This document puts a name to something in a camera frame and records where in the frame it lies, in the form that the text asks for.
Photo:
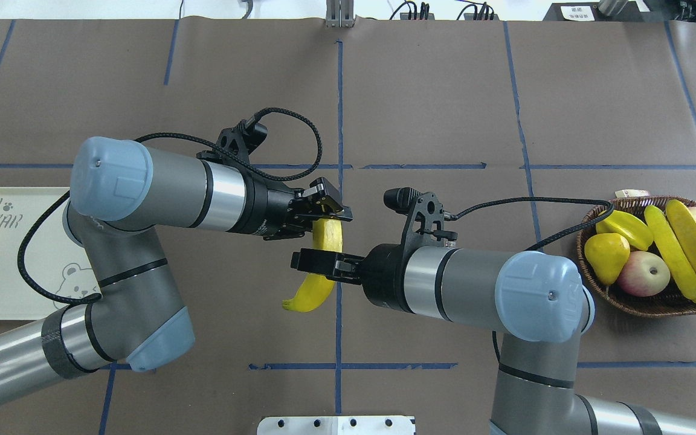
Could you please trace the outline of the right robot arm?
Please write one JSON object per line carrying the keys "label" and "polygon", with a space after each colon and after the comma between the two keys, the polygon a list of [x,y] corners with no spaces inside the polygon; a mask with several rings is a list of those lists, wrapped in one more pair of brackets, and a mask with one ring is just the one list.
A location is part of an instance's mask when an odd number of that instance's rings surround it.
{"label": "right robot arm", "polygon": [[360,285],[382,308],[502,333],[492,434],[696,434],[696,419],[575,393],[596,308],[567,258],[383,244],[365,257],[296,251],[292,267]]}

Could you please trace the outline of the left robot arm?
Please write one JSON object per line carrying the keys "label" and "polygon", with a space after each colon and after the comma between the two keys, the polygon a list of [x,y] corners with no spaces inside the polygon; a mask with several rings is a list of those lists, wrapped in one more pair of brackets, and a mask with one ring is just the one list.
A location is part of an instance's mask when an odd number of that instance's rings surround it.
{"label": "left robot arm", "polygon": [[121,359],[136,372],[157,369],[193,347],[155,226],[280,240],[316,232],[321,220],[352,219],[323,177],[293,189],[255,170],[249,154],[264,139],[226,130],[194,158],[146,147],[144,138],[83,143],[63,225],[85,250],[97,291],[0,334],[0,405]]}

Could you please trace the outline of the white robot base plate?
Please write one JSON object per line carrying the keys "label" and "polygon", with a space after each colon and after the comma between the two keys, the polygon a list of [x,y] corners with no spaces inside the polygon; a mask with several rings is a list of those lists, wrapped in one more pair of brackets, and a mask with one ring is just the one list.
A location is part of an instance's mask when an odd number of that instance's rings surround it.
{"label": "white robot base plate", "polygon": [[257,434],[416,434],[413,416],[270,416]]}

